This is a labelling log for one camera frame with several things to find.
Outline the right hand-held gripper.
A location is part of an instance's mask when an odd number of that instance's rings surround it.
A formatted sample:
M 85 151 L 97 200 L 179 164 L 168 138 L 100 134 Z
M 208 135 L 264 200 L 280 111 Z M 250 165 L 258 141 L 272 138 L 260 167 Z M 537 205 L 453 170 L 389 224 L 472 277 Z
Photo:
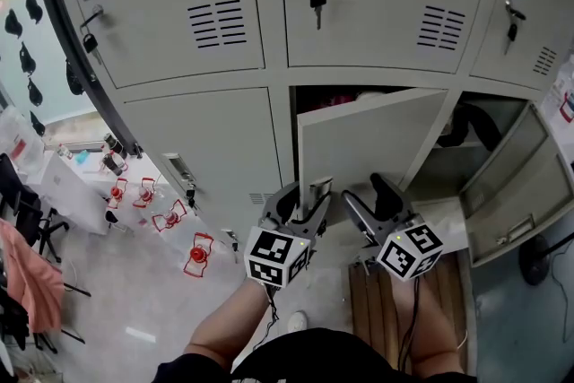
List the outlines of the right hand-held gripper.
M 377 195 L 374 213 L 353 192 L 344 190 L 341 194 L 354 225 L 374 240 L 361 250 L 361 262 L 377 263 L 403 282 L 426 273 L 442 255 L 443 241 L 419 213 L 391 222 L 388 229 L 379 231 L 380 221 L 395 219 L 403 211 L 404 202 L 395 185 L 380 174 L 372 173 L 370 182 Z

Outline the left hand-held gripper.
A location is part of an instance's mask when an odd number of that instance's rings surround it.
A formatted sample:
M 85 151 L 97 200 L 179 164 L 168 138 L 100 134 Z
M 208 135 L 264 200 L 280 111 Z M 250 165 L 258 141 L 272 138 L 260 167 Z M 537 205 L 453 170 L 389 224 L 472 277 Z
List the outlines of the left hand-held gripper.
M 276 288 L 287 287 L 306 269 L 317 236 L 326 228 L 331 193 L 323 195 L 304 219 L 287 222 L 300 205 L 300 183 L 294 181 L 270 196 L 244 250 L 247 277 Z

